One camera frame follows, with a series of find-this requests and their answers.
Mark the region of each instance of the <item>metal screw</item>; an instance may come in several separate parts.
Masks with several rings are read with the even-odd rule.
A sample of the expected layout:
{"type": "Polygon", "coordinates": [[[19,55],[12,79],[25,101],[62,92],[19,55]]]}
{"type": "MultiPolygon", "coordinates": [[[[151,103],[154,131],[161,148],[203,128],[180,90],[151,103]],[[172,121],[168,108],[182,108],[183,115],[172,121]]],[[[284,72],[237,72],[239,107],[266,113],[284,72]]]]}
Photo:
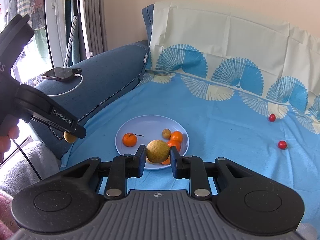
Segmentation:
{"type": "Polygon", "coordinates": [[[206,197],[210,195],[210,191],[205,188],[199,188],[195,190],[195,195],[197,197],[206,197]]]}
{"type": "Polygon", "coordinates": [[[122,194],[122,191],[117,188],[111,188],[106,191],[106,195],[109,197],[118,197],[122,194]]]}

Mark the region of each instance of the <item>window frame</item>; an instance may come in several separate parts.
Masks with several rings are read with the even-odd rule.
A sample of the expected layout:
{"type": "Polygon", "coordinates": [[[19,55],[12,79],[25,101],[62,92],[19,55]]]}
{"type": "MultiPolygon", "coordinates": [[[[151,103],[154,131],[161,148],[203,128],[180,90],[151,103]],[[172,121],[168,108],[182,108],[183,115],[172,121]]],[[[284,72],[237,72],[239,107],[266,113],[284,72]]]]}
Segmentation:
{"type": "Polygon", "coordinates": [[[48,47],[53,67],[63,67],[67,52],[64,0],[44,0],[48,47]]]}

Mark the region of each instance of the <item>smartphone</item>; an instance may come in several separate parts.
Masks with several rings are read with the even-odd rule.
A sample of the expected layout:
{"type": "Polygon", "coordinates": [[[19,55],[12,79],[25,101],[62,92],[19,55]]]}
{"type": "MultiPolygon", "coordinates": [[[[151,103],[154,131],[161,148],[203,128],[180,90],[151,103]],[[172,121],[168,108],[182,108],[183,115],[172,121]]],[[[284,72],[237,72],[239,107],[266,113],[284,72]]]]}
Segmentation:
{"type": "Polygon", "coordinates": [[[80,74],[81,71],[81,68],[55,67],[42,74],[41,77],[44,79],[65,82],[74,78],[75,74],[80,74]]]}

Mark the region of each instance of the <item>gray curtain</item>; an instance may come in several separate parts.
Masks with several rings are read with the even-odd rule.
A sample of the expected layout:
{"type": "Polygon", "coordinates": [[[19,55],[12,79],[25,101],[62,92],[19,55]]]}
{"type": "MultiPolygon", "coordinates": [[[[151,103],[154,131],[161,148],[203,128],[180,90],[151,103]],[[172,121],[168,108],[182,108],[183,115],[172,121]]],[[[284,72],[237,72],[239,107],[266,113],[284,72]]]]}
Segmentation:
{"type": "Polygon", "coordinates": [[[84,0],[89,50],[93,56],[107,51],[103,0],[84,0]]]}

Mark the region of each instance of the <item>red cherry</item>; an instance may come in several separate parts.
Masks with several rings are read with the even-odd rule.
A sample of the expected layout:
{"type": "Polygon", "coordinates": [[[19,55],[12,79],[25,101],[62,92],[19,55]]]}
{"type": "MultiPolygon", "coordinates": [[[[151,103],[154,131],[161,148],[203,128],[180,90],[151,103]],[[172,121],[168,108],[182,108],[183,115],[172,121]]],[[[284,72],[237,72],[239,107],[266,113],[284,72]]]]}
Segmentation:
{"type": "Polygon", "coordinates": [[[274,114],[269,115],[270,122],[274,122],[275,120],[276,120],[276,115],[274,115],[274,114]]]}
{"type": "Polygon", "coordinates": [[[280,142],[278,142],[278,147],[279,147],[281,150],[286,149],[287,146],[288,146],[288,145],[287,145],[287,143],[286,143],[285,141],[280,141],[280,142]]]}

